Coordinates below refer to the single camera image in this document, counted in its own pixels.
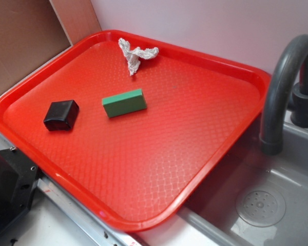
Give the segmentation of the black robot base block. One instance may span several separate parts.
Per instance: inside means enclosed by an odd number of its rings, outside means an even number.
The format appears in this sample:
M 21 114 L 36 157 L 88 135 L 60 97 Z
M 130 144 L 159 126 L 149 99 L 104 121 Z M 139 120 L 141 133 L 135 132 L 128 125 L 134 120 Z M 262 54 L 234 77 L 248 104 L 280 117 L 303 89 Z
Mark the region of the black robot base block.
M 0 150 L 0 237 L 31 209 L 40 170 L 20 150 Z

